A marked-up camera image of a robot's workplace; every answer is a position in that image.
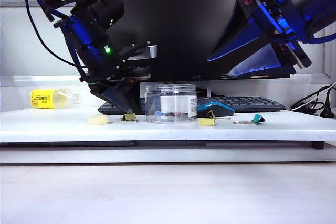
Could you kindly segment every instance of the black monitor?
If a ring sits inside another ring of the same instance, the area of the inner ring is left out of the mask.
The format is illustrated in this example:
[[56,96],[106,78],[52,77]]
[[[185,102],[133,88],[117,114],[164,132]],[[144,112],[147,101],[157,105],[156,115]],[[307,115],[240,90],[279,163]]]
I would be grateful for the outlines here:
[[207,61],[232,16],[236,0],[123,0],[124,16],[109,30],[114,46],[150,40],[158,46],[150,81],[284,78],[295,73],[281,48],[265,38],[229,57]]

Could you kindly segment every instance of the blue mouse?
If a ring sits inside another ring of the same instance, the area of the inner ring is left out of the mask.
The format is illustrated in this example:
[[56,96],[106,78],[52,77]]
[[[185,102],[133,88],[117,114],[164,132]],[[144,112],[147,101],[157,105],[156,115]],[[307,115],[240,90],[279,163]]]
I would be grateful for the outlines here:
[[229,105],[219,102],[213,98],[198,98],[197,99],[197,117],[207,118],[208,112],[212,110],[216,117],[231,116],[235,110]]

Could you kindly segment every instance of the white platform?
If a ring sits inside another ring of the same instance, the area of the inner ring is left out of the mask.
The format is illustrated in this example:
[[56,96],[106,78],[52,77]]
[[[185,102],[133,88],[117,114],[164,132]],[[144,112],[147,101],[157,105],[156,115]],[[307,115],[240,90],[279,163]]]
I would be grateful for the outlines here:
[[[67,110],[25,109],[0,113],[1,142],[4,144],[77,144],[151,141],[136,147],[48,147],[0,148],[0,163],[124,163],[124,162],[281,162],[336,160],[336,147],[314,150],[310,141],[336,141],[336,120],[290,111],[261,113],[260,125],[236,125],[250,120],[253,113],[236,113],[217,119],[215,126],[199,126],[197,121],[179,124],[121,122],[109,116],[107,125],[87,124],[96,108]],[[160,145],[162,141],[175,141]],[[178,143],[204,141],[206,145],[179,146]]]
[[121,116],[109,116],[109,124],[92,126],[87,117],[97,114],[97,108],[67,110],[25,109],[0,113],[3,143],[63,142],[63,141],[129,141],[129,140],[277,140],[336,141],[336,120],[291,111],[260,113],[266,122],[247,121],[253,113],[236,113],[230,120],[218,119],[216,126],[191,123],[121,122]]

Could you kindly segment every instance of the keyboard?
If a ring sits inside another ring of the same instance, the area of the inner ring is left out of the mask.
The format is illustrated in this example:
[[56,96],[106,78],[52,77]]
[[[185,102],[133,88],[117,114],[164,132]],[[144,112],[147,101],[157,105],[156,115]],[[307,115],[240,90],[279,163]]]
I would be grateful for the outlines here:
[[[281,103],[272,101],[265,97],[226,97],[224,95],[218,95],[212,97],[219,102],[224,102],[236,112],[276,112],[283,110],[285,106]],[[145,110],[145,99],[140,98],[141,109]],[[98,111],[106,115],[124,115],[125,113],[118,107],[110,103],[104,103]]]
[[218,95],[214,99],[226,103],[236,112],[276,112],[285,108],[281,103],[265,97],[226,97]]
[[[145,98],[140,98],[140,102],[141,102],[141,109],[142,109],[141,115],[145,115]],[[114,104],[110,104],[108,102],[104,103],[98,109],[98,111],[105,115],[124,115],[125,114],[125,112],[122,109],[120,109],[118,106]]]

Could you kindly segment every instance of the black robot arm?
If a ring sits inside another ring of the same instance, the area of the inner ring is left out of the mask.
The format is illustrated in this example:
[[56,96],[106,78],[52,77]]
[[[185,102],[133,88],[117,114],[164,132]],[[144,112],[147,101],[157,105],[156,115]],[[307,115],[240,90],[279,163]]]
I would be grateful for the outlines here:
[[280,44],[290,64],[308,67],[311,61],[298,41],[319,44],[336,39],[336,34],[314,37],[334,21],[336,0],[237,0],[231,22],[208,60],[229,57],[230,52],[266,35],[269,42]]
[[[88,83],[91,93],[119,106],[125,113],[141,114],[139,84],[150,77],[149,67],[141,60],[140,67],[133,56],[154,58],[148,43],[125,47],[118,52],[106,30],[124,13],[122,0],[37,0],[49,21],[60,28],[81,81]],[[57,9],[75,2],[71,16]],[[82,60],[88,71],[80,65]]]

